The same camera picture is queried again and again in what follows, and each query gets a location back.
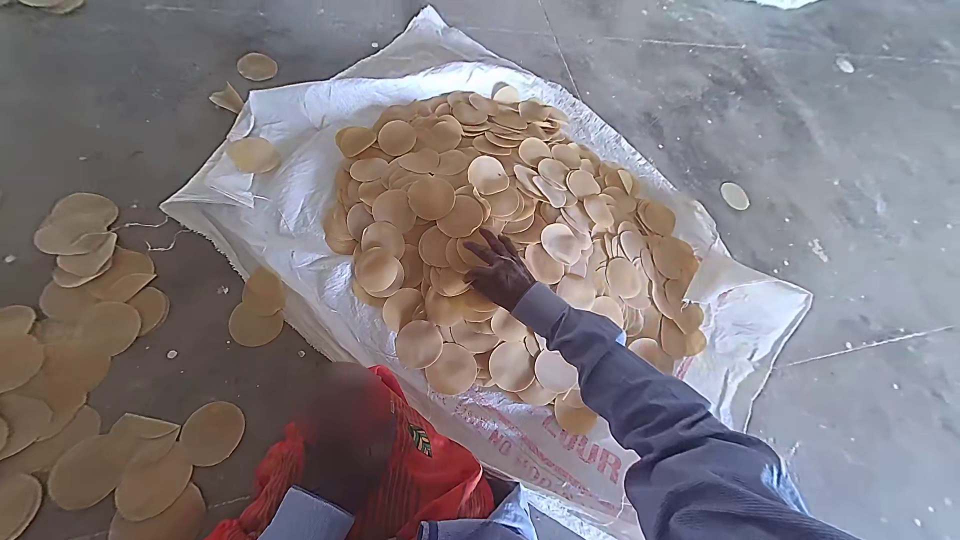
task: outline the gray floor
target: gray floor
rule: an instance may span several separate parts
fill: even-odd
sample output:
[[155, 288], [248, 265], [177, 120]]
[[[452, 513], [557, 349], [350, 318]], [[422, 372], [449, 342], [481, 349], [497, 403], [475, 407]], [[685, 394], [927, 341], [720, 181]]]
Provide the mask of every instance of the gray floor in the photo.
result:
[[[864, 538], [960, 538], [960, 5], [435, 5], [579, 95], [707, 206], [737, 259], [815, 293], [750, 425], [792, 465], [812, 512]], [[99, 191], [124, 221], [160, 221], [156, 204], [231, 122], [210, 91], [226, 80], [245, 93], [330, 77], [388, 43], [420, 7], [89, 0], [67, 17], [0, 9], [0, 256], [16, 257], [0, 264], [0, 305], [35, 304], [49, 279], [53, 260], [30, 236], [56, 199]], [[277, 59], [278, 76], [240, 79], [234, 63], [248, 50]], [[725, 181], [747, 189], [749, 210], [720, 200]], [[122, 240], [164, 246], [176, 230], [130, 228]], [[181, 234], [152, 255], [170, 318], [116, 359], [90, 401], [106, 422], [126, 410], [183, 420], [213, 398], [244, 407], [237, 454], [196, 474], [212, 525], [245, 503], [237, 499], [287, 418], [291, 385], [323, 360], [289, 329], [259, 350], [227, 344], [241, 282], [202, 238]], [[109, 517], [107, 503], [74, 513], [48, 503], [25, 538], [100, 538]]]

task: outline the polypropylene sack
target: polypropylene sack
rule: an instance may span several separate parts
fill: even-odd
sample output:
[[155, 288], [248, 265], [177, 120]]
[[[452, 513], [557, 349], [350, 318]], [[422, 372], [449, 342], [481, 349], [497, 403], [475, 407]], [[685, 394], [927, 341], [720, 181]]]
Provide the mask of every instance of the polypropylene sack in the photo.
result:
[[[422, 372], [396, 361], [394, 337], [379, 311], [354, 297], [351, 258], [331, 253], [324, 242], [323, 216], [336, 198], [333, 176], [342, 159], [333, 140], [337, 130], [370, 126], [389, 105], [452, 90], [490, 95], [498, 82], [564, 110], [572, 139], [631, 169], [646, 194], [677, 214], [674, 235], [702, 259], [686, 298], [702, 303], [708, 338], [707, 348], [681, 362], [677, 373], [710, 400], [721, 420], [743, 429], [774, 358], [809, 310], [810, 293], [734, 261], [703, 206], [592, 110], [448, 27], [433, 8], [332, 80], [252, 91], [224, 144], [160, 207], [212, 240], [245, 278], [260, 265], [276, 271], [288, 287], [286, 320], [311, 345], [332, 360], [389, 366], [417, 411], [489, 467], [533, 488], [538, 509], [586, 538], [639, 538], [623, 490], [637, 456], [617, 445], [606, 423], [575, 436], [557, 425], [549, 407], [516, 404], [489, 389], [460, 396], [431, 391]], [[273, 142], [280, 167], [257, 175], [238, 171], [225, 145], [246, 135]]]

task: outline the hand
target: hand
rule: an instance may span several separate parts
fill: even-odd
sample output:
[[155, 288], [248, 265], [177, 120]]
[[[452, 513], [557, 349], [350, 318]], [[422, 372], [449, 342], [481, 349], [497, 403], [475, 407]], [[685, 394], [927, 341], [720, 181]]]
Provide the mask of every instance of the hand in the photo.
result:
[[510, 238], [503, 234], [497, 237], [486, 229], [481, 229], [480, 234], [490, 244], [490, 248], [476, 242], [464, 242], [464, 247], [489, 266], [470, 270], [467, 272], [467, 280], [488, 300], [508, 311], [513, 311], [516, 303], [537, 280], [523, 264], [523, 259], [516, 253]]

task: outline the blue sleeve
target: blue sleeve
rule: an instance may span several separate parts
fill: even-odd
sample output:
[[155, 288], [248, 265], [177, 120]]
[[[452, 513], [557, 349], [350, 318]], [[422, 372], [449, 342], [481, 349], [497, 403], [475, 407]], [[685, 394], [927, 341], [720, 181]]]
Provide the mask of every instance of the blue sleeve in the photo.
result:
[[351, 527], [345, 510], [293, 486], [259, 540], [344, 540]]
[[624, 483], [649, 540], [853, 538], [807, 515], [773, 449], [728, 429], [693, 388], [624, 348], [606, 317], [542, 283], [513, 315], [577, 367], [584, 402], [641, 456]]

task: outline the red bag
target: red bag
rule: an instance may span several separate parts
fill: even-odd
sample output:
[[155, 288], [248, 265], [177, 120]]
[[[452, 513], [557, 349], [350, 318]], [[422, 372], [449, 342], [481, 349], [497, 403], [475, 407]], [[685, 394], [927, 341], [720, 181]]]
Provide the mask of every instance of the red bag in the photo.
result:
[[[466, 448], [440, 435], [407, 404], [394, 374], [370, 368], [390, 389], [396, 439], [387, 471], [357, 513], [349, 540], [407, 540], [420, 522], [487, 518], [493, 495], [480, 462]], [[285, 440], [274, 444], [257, 467], [253, 502], [235, 520], [225, 520], [206, 540], [256, 538], [274, 518], [290, 486], [303, 473], [304, 443], [295, 424]]]

